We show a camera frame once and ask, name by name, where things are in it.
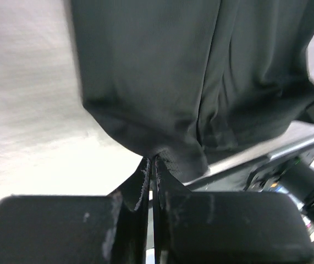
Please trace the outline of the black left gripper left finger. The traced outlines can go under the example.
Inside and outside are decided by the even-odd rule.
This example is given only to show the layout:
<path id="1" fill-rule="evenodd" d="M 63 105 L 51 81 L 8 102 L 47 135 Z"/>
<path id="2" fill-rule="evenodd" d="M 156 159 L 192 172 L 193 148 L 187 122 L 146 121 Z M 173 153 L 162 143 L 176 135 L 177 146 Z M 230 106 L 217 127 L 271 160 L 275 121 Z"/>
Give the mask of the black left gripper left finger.
<path id="1" fill-rule="evenodd" d="M 0 200 L 0 263 L 144 263 L 150 160 L 106 196 Z"/>

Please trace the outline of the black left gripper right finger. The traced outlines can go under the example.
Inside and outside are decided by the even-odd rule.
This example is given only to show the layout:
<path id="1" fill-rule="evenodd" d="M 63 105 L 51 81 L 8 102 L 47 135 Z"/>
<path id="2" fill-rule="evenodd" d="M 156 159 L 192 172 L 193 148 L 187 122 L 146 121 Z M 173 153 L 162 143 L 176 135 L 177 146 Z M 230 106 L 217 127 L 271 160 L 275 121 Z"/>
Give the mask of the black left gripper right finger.
<path id="1" fill-rule="evenodd" d="M 191 191 L 152 164 L 156 263 L 310 263 L 314 247 L 292 199 L 276 192 Z"/>

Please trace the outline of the black t-shirt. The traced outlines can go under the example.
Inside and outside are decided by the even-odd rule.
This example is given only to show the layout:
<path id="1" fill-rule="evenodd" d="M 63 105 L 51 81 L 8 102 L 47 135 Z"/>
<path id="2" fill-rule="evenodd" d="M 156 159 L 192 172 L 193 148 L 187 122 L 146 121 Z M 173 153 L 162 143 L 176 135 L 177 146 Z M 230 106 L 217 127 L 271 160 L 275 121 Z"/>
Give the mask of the black t-shirt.
<path id="1" fill-rule="evenodd" d="M 314 123 L 314 1 L 71 1 L 84 108 L 183 182 Z"/>

